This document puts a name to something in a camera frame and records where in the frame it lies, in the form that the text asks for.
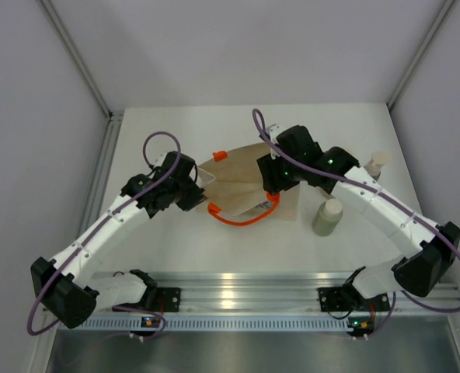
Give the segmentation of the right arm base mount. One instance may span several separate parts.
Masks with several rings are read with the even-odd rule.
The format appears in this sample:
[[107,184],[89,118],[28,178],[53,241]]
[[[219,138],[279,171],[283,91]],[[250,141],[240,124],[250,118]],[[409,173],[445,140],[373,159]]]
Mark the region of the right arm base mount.
[[319,288],[317,290],[322,312],[353,311],[353,302],[342,287]]

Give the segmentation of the canvas bag with orange handles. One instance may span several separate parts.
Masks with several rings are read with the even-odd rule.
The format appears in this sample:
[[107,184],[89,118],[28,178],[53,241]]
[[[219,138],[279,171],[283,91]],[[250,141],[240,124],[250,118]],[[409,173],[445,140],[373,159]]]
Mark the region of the canvas bag with orange handles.
[[298,214],[299,187],[272,197],[263,188],[257,159],[270,154],[264,143],[215,152],[197,166],[205,201],[197,208],[234,226],[251,225],[264,218],[294,221]]

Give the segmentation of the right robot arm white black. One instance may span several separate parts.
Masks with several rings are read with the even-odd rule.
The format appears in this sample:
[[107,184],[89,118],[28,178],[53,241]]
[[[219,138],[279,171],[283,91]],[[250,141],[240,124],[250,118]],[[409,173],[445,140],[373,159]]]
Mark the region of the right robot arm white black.
[[352,207],[377,227],[399,251],[395,258],[363,265],[344,282],[340,294],[353,309],[394,291],[424,298],[456,259],[460,228],[440,225],[387,192],[358,160],[340,147],[322,150],[301,125],[258,128],[270,146],[257,159],[264,190],[272,195],[307,183]]

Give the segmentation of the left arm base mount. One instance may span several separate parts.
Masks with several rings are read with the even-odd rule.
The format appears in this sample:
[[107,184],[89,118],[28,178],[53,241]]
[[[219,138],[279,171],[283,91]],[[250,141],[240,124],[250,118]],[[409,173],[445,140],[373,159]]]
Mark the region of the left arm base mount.
[[178,312],[181,295],[180,288],[157,288],[150,310],[157,313]]

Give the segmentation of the beige pump bottle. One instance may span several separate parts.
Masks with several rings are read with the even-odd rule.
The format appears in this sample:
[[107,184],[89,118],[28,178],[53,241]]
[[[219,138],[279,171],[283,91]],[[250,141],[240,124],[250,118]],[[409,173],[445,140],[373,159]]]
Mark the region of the beige pump bottle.
[[332,195],[331,195],[332,187],[329,183],[324,183],[318,186],[317,189],[326,199],[332,198]]

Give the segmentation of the light green round-cap bottle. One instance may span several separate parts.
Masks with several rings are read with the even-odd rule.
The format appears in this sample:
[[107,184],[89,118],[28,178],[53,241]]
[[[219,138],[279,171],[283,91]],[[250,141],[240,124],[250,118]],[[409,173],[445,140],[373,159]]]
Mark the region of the light green round-cap bottle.
[[312,231],[321,237],[331,235],[343,217],[343,205],[336,199],[323,202],[312,222]]

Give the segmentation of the grey-green pump bottle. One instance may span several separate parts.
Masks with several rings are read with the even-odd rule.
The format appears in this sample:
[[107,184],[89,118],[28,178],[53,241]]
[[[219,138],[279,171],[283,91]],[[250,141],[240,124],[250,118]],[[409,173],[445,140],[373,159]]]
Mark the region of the grey-green pump bottle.
[[390,154],[386,151],[376,151],[371,154],[370,160],[364,165],[372,179],[378,181],[382,174],[382,167],[390,160]]

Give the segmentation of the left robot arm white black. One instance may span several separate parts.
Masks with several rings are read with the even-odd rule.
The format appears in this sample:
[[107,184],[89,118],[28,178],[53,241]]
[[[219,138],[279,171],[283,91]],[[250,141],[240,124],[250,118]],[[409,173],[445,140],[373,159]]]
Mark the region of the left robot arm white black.
[[157,283],[142,270],[95,279],[107,257],[138,227],[175,204],[190,211],[204,200],[191,177],[197,165],[184,154],[167,152],[152,175],[131,177],[109,209],[82,236],[50,260],[30,267],[37,301],[69,329],[99,310],[131,307],[150,310],[158,298]]

